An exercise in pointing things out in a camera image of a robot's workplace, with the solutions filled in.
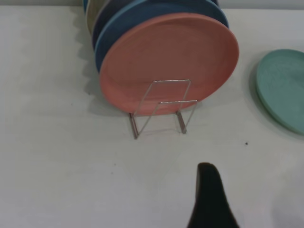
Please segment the white surface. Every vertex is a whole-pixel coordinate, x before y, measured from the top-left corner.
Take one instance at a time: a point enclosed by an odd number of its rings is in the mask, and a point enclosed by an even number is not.
[[[242,228],[304,227],[304,138],[248,86],[268,51],[304,51],[304,11],[225,12],[233,76],[187,135],[160,116],[135,141],[99,92],[81,7],[0,7],[0,227],[185,228],[200,162],[218,167]]]

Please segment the clear acrylic stand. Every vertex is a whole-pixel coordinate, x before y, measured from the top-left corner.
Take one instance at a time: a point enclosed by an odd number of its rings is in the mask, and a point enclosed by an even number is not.
[[[188,86],[187,86],[187,89],[186,89],[186,92],[184,94],[184,97],[183,97],[183,100],[181,101],[166,101],[166,102],[159,102],[154,111],[152,112],[151,115],[148,116],[148,119],[146,120],[146,122],[144,123],[143,127],[141,128],[140,131],[138,131],[137,129],[137,124],[136,124],[136,121],[135,121],[135,118],[138,116],[137,113],[138,111],[140,110],[143,102],[145,101],[146,97],[148,96],[149,92],[151,91],[151,88],[154,84],[159,84],[159,83],[188,83]],[[144,131],[145,127],[147,126],[147,124],[149,123],[149,121],[151,120],[152,116],[155,115],[155,113],[157,112],[158,108],[160,105],[171,105],[171,104],[180,104],[180,108],[179,110],[175,113],[177,115],[177,118],[179,120],[179,123],[180,123],[180,128],[181,128],[181,132],[183,134],[186,134],[187,133],[187,126],[194,114],[194,111],[196,109],[196,106],[198,104],[198,101],[197,100],[188,100],[188,101],[185,101],[186,97],[187,97],[187,94],[189,92],[189,88],[191,86],[191,80],[189,79],[183,79],[183,80],[160,80],[160,81],[153,81],[148,90],[146,91],[145,95],[142,97],[142,100],[140,101],[135,113],[129,113],[129,118],[130,118],[130,122],[131,122],[131,127],[132,127],[132,131],[133,131],[133,134],[134,134],[134,138],[135,139],[138,139],[138,137],[141,135],[141,133]],[[182,115],[181,115],[181,109],[182,109],[182,105],[184,103],[195,103],[193,109],[192,109],[192,112],[190,114],[190,117],[188,119],[188,121],[184,122],[183,118],[182,118]]]

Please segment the teal plate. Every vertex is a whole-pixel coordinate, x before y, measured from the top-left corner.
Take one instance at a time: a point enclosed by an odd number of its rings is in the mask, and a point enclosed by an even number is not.
[[[256,89],[268,112],[283,126],[304,134],[304,53],[282,49],[259,63]]]

